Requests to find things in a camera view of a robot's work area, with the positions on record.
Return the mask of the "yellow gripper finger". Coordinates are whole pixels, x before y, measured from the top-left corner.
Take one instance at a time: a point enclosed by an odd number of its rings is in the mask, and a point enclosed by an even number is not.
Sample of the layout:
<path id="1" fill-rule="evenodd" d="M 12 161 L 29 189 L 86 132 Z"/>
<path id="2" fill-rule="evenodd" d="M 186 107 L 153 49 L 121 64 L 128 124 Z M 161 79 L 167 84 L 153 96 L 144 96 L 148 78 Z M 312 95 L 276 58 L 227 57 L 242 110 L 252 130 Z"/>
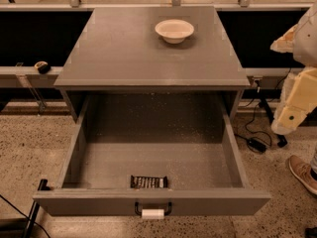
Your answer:
<path id="1" fill-rule="evenodd" d="M 297 26 L 294 25 L 287 30 L 281 37 L 275 40 L 271 45 L 270 49 L 277 53 L 292 53 L 293 52 L 293 40 Z"/>
<path id="2" fill-rule="evenodd" d="M 290 106 L 278 106 L 273 115 L 271 130 L 278 135 L 294 132 L 305 120 L 307 113 Z"/>

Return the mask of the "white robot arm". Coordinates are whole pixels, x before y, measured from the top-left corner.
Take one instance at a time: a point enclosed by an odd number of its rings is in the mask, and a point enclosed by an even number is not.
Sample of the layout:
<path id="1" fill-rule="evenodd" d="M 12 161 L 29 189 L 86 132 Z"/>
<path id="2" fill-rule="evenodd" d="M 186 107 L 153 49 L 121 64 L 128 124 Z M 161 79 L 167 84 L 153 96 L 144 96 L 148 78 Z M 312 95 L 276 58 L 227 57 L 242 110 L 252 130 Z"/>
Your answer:
<path id="1" fill-rule="evenodd" d="M 287 135 L 305 120 L 317 107 L 317 3 L 283 36 L 275 40 L 270 49 L 278 53 L 292 53 L 304 65 L 298 74 L 291 73 L 285 80 L 271 129 Z"/>

